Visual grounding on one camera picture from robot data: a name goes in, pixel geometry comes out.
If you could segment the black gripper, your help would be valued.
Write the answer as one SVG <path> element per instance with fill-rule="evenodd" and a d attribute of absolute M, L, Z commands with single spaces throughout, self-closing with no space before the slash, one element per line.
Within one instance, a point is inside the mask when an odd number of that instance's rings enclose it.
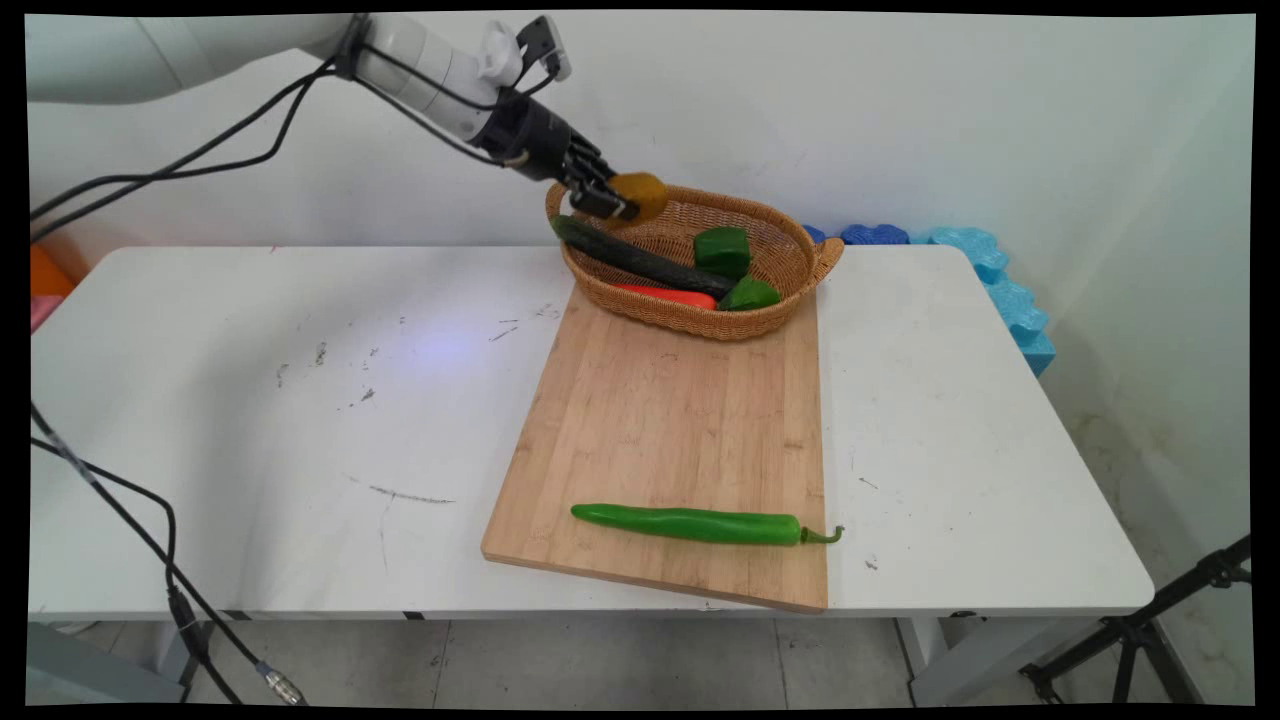
<path fill-rule="evenodd" d="M 637 173 L 618 173 L 600 149 L 563 118 L 513 90 L 500 91 L 499 102 L 476 135 L 476 147 L 500 165 L 531 181 L 567 184 L 570 206 L 603 220 L 635 220 L 640 204 L 626 193 Z"/>

